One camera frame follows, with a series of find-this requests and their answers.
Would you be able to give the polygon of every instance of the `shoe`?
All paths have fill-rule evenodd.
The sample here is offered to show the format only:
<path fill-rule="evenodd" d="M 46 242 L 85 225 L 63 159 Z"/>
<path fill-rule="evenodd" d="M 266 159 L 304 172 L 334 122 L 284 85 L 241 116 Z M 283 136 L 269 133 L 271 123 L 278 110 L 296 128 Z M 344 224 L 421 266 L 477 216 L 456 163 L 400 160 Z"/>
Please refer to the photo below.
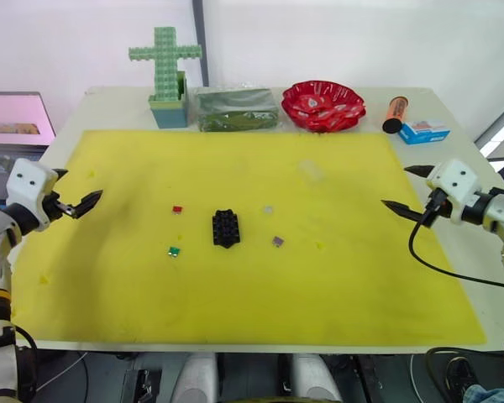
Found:
<path fill-rule="evenodd" d="M 479 384 L 476 374 L 465 357 L 450 359 L 446 366 L 446 390 L 454 401 L 462 403 L 463 396 L 472 385 Z"/>

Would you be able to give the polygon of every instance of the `pink screen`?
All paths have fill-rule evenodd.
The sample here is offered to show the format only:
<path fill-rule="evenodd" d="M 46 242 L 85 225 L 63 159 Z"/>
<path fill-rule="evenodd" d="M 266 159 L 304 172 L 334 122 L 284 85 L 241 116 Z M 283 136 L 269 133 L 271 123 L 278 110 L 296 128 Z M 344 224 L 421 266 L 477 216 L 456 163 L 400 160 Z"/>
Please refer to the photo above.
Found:
<path fill-rule="evenodd" d="M 0 94 L 0 144 L 49 145 L 54 137 L 39 95 Z"/>

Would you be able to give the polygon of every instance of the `green toy cross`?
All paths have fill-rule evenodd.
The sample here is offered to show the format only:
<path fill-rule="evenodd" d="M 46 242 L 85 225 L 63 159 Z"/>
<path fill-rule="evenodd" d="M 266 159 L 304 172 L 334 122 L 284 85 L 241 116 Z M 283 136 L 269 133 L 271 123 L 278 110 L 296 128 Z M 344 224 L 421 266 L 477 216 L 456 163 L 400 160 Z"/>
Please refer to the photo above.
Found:
<path fill-rule="evenodd" d="M 179 101 L 177 82 L 177 59 L 202 57 L 199 45 L 177 46 L 174 27 L 155 28 L 155 46 L 152 48 L 129 48 L 131 60 L 155 61 L 155 100 Z"/>

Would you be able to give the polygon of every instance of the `laptop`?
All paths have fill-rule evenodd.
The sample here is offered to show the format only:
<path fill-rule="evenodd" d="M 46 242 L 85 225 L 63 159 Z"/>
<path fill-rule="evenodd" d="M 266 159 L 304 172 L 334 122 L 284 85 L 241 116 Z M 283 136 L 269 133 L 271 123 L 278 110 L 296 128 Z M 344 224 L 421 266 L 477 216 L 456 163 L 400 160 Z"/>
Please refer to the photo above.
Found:
<path fill-rule="evenodd" d="M 0 92 L 0 200 L 5 199 L 8 167 L 17 158 L 37 161 L 55 138 L 38 92 Z"/>

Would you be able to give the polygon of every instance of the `red bowl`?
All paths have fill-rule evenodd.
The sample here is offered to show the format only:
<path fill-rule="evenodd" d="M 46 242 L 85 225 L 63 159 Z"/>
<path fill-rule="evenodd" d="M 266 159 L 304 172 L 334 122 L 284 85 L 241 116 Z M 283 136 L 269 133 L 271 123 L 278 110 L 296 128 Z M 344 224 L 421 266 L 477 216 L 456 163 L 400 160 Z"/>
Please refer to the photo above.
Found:
<path fill-rule="evenodd" d="M 282 107 L 300 128 L 338 132 L 356 126 L 366 115 L 364 99 L 331 81 L 304 81 L 283 93 Z"/>

